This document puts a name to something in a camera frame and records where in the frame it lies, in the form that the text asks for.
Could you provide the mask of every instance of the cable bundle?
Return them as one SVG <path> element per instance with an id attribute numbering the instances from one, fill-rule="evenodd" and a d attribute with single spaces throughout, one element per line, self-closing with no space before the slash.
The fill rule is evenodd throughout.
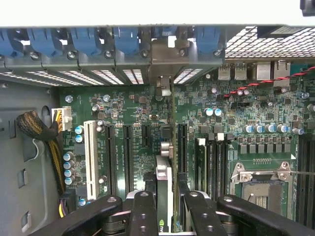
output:
<path id="1" fill-rule="evenodd" d="M 39 118 L 36 111 L 25 112 L 17 117 L 18 128 L 27 136 L 44 141 L 49 149 L 53 162 L 58 193 L 61 195 L 65 190 L 63 179 L 62 156 L 56 137 L 62 130 L 62 116 L 58 111 L 54 114 L 54 122 L 48 128 Z"/>

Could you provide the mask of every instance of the yellow wire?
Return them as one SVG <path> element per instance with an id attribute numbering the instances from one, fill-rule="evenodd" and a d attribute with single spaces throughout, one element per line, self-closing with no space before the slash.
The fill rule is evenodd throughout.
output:
<path id="1" fill-rule="evenodd" d="M 64 215 L 63 215 L 63 209 L 62 209 L 61 203 L 59 204 L 59 215 L 60 215 L 61 218 L 64 217 Z"/>

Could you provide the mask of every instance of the metal mesh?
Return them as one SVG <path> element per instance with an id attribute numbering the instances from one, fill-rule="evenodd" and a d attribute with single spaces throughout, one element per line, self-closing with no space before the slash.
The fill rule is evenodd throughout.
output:
<path id="1" fill-rule="evenodd" d="M 227 43 L 227 59 L 315 57 L 315 28 L 305 28 L 287 38 L 257 38 L 257 27 L 248 26 Z"/>

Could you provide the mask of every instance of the black pcie slot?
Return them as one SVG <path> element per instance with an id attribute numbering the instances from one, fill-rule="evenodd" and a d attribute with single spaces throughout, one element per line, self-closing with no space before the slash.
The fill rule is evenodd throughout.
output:
<path id="1" fill-rule="evenodd" d="M 150 126 L 148 124 L 143 124 L 141 126 L 141 131 L 142 131 L 142 147 L 149 148 L 151 146 L 150 145 L 150 136 L 151 136 Z"/>
<path id="2" fill-rule="evenodd" d="M 315 171 L 315 136 L 299 136 L 298 171 Z M 315 180 L 311 175 L 297 176 L 296 221 L 315 229 Z"/>
<path id="3" fill-rule="evenodd" d="M 116 173 L 116 149 L 115 129 L 113 125 L 105 126 L 105 148 L 107 153 L 108 167 L 107 189 L 109 194 L 117 194 L 117 173 Z"/>
<path id="4" fill-rule="evenodd" d="M 180 173 L 187 171 L 187 124 L 178 124 L 178 170 Z"/>
<path id="5" fill-rule="evenodd" d="M 126 195 L 133 191 L 133 140 L 132 125 L 124 125 L 124 157 L 125 157 L 125 183 Z"/>

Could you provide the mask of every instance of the white pci slot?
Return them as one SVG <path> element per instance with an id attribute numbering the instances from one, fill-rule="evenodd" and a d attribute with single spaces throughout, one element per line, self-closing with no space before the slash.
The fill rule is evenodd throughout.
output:
<path id="1" fill-rule="evenodd" d="M 96 134 L 96 121 L 89 120 L 84 122 L 88 200 L 96 200 L 99 194 Z"/>

